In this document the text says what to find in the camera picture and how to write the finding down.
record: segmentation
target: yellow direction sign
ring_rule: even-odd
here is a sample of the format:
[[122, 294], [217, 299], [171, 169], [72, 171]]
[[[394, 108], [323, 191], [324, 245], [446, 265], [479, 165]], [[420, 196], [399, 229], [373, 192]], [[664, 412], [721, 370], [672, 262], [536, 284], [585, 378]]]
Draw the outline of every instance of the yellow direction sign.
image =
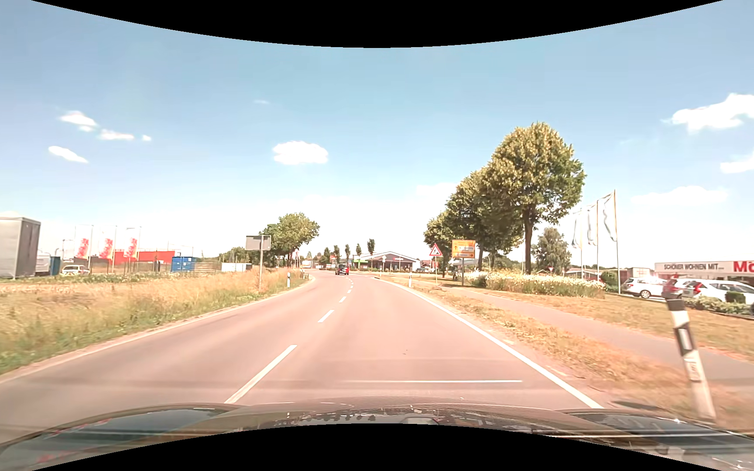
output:
[[476, 241], [453, 241], [452, 258], [476, 258]]

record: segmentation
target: road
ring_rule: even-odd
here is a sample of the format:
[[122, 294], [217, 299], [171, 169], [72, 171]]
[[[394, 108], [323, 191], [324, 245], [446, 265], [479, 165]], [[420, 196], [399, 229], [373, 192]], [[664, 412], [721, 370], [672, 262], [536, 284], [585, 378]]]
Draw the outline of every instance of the road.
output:
[[402, 287], [312, 273], [316, 279], [292, 293], [0, 383], [0, 443], [179, 402], [392, 395], [589, 406], [542, 367]]

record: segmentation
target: black car hood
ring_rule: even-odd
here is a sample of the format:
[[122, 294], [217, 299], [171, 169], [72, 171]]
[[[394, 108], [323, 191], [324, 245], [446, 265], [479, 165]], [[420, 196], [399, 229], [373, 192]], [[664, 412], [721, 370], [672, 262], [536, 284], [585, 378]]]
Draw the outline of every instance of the black car hood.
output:
[[[615, 417], [608, 422], [602, 417]], [[540, 434], [659, 454], [717, 469], [754, 469], [754, 458], [724, 457], [723, 450], [703, 452], [684, 447], [684, 454], [671, 455], [664, 430], [636, 430], [632, 423], [682, 423], [695, 427], [703, 437], [727, 437], [727, 452], [735, 437], [749, 444], [754, 439], [709, 428], [670, 414], [625, 409], [553, 411], [532, 407], [472, 403], [441, 398], [344, 397], [321, 401], [281, 402], [254, 406], [231, 404], [173, 404], [93, 416], [75, 423], [32, 433], [0, 445], [0, 471], [45, 468], [84, 457], [161, 444], [193, 437], [244, 432], [275, 427], [335, 424], [424, 424], [493, 428]], [[612, 424], [623, 424], [612, 427]]]

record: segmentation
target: white solid edge line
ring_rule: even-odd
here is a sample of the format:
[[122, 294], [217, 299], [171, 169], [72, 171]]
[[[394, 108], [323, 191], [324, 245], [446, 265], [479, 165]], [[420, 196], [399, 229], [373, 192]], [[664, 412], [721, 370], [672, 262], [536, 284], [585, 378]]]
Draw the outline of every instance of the white solid edge line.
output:
[[278, 365], [281, 362], [281, 360], [284, 359], [284, 357], [286, 357], [287, 355], [289, 355], [292, 350], [296, 349], [296, 347], [298, 347], [298, 345], [290, 345], [286, 350], [284, 350], [283, 352], [281, 352], [281, 354], [278, 355], [278, 357], [276, 357], [275, 359], [273, 359], [267, 365], [266, 368], [262, 369], [257, 375], [255, 375], [254, 378], [252, 378], [251, 380], [249, 380], [248, 383], [246, 383], [245, 385], [243, 385], [243, 387], [241, 387], [241, 389], [237, 390], [237, 392], [235, 394], [231, 395], [231, 397], [229, 399], [226, 399], [225, 403], [226, 404], [234, 404], [237, 400], [239, 400], [243, 396], [245, 396], [246, 393], [249, 392], [249, 390], [252, 389], [252, 387], [254, 385], [258, 384], [258, 381], [260, 381], [261, 379], [263, 379], [263, 377], [266, 376], [267, 373], [269, 373], [270, 371], [272, 371], [272, 369], [275, 368], [276, 365]]
[[332, 312], [333, 312], [333, 309], [329, 310], [327, 314], [323, 315], [322, 318], [320, 318], [319, 322], [324, 322], [324, 319], [328, 318], [328, 316]]
[[472, 328], [473, 330], [475, 330], [476, 332], [478, 332], [481, 335], [484, 335], [488, 340], [490, 340], [491, 342], [494, 342], [495, 344], [499, 345], [499, 347], [501, 347], [503, 350], [505, 350], [509, 354], [515, 356], [516, 358], [518, 358], [520, 361], [522, 361], [526, 365], [528, 365], [531, 368], [535, 369], [540, 375], [545, 376], [546, 378], [548, 378], [549, 380], [551, 380], [553, 383], [555, 383], [556, 385], [558, 385], [561, 388], [563, 388], [564, 391], [566, 391], [569, 394], [571, 394], [572, 396], [578, 398], [579, 401], [583, 402], [584, 404], [590, 406], [593, 409], [605, 409], [605, 407], [603, 407], [601, 404], [593, 401], [592, 398], [590, 398], [586, 394], [582, 393], [581, 391], [578, 391], [574, 386], [570, 385], [566, 381], [561, 380], [557, 376], [553, 375], [548, 369], [545, 369], [542, 366], [537, 365], [535, 362], [531, 361], [525, 355], [519, 353], [518, 351], [514, 350], [511, 347], [508, 347], [508, 345], [506, 345], [503, 342], [501, 342], [498, 338], [493, 337], [492, 335], [488, 334], [487, 332], [485, 332], [481, 328], [476, 327], [475, 325], [473, 325], [470, 322], [468, 322], [466, 319], [462, 319], [461, 317], [458, 316], [458, 314], [455, 314], [453, 311], [447, 309], [446, 307], [438, 305], [436, 302], [432, 301], [431, 299], [427, 298], [426, 296], [423, 296], [422, 294], [415, 293], [414, 291], [412, 291], [408, 287], [401, 286], [401, 285], [399, 285], [397, 283], [386, 282], [385, 280], [380, 280], [380, 281], [382, 281], [383, 283], [388, 283], [388, 284], [393, 285], [395, 287], [398, 287], [400, 289], [403, 289], [403, 290], [409, 292], [410, 294], [418, 296], [420, 299], [423, 299], [427, 303], [429, 303], [429, 304], [431, 304], [431, 305], [433, 305], [435, 307], [438, 307], [439, 309], [441, 309], [445, 313], [447, 313], [447, 314], [455, 317], [455, 319], [459, 320], [460, 322], [462, 322], [467, 327]]
[[33, 365], [20, 366], [17, 369], [8, 371], [6, 373], [2, 373], [0, 375], [0, 385], [2, 385], [4, 383], [7, 383], [9, 381], [12, 381], [12, 380], [18, 380], [19, 378], [24, 378], [24, 377], [26, 377], [28, 375], [32, 375], [34, 373], [38, 373], [39, 371], [42, 371], [44, 369], [48, 369], [48, 368], [52, 368], [52, 367], [55, 367], [55, 366], [59, 366], [59, 365], [68, 363], [69, 361], [72, 361], [72, 360], [75, 360], [75, 359], [83, 358], [85, 356], [89, 356], [89, 355], [96, 354], [98, 352], [102, 352], [102, 351], [104, 351], [106, 349], [109, 349], [109, 348], [112, 348], [112, 347], [118, 347], [120, 345], [129, 344], [130, 342], [135, 342], [136, 340], [140, 340], [142, 338], [147, 338], [147, 337], [150, 337], [151, 335], [161, 334], [162, 332], [167, 332], [167, 331], [172, 330], [174, 328], [179, 328], [179, 327], [183, 327], [185, 325], [194, 324], [194, 323], [197, 323], [199, 321], [202, 321], [202, 320], [205, 320], [205, 319], [208, 319], [208, 318], [221, 316], [223, 314], [233, 313], [233, 312], [235, 312], [237, 310], [240, 310], [240, 309], [243, 309], [243, 308], [246, 308], [246, 307], [256, 306], [257, 304], [263, 303], [265, 301], [270, 301], [270, 300], [275, 299], [275, 298], [277, 298], [279, 296], [282, 296], [282, 295], [285, 295], [285, 294], [288, 294], [288, 293], [294, 293], [297, 289], [299, 289], [300, 287], [304, 287], [306, 285], [307, 285], [307, 283], [300, 284], [299, 286], [294, 287], [294, 288], [292, 288], [290, 290], [283, 291], [283, 292], [280, 292], [280, 293], [277, 293], [277, 294], [273, 294], [271, 296], [264, 297], [262, 299], [258, 299], [257, 301], [252, 301], [252, 302], [249, 302], [247, 304], [241, 304], [239, 306], [233, 306], [233, 307], [225, 307], [223, 309], [219, 309], [219, 310], [211, 312], [211, 313], [201, 314], [201, 315], [199, 315], [197, 317], [189, 317], [187, 319], [181, 319], [179, 321], [176, 321], [176, 324], [167, 325], [167, 326], [164, 326], [164, 327], [157, 327], [157, 328], [154, 328], [153, 330], [151, 330], [150, 332], [139, 332], [139, 333], [135, 333], [135, 334], [129, 334], [130, 338], [125, 338], [123, 340], [120, 340], [118, 338], [110, 339], [110, 340], [107, 340], [105, 342], [101, 342], [100, 344], [104, 344], [102, 346], [99, 346], [100, 344], [88, 345], [86, 347], [80, 348], [80, 349], [86, 350], [86, 351], [83, 351], [81, 353], [76, 353], [77, 350], [75, 350], [74, 352], [67, 352], [67, 353], [64, 353], [64, 354], [56, 355], [56, 356], [53, 356], [51, 358], [47, 358], [47, 359], [44, 359], [44, 360], [40, 361], [39, 362], [40, 365], [37, 365], [37, 366], [33, 366]]

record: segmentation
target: sidewalk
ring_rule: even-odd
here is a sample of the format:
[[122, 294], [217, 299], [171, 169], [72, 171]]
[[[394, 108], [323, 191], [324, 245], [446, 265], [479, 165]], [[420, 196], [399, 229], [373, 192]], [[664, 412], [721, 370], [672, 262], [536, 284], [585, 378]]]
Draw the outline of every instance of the sidewalk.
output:
[[[451, 294], [473, 297], [501, 309], [534, 317], [540, 322], [562, 328], [572, 334], [593, 338], [616, 348], [629, 350], [645, 358], [683, 368], [682, 358], [679, 356], [676, 342], [672, 338], [644, 334], [622, 326], [606, 324], [591, 318], [565, 313], [549, 307], [535, 306], [506, 297], [482, 294], [460, 287], [442, 287]], [[706, 348], [701, 348], [699, 352], [709, 381], [743, 396], [754, 397], [754, 365], [752, 363], [730, 358]]]

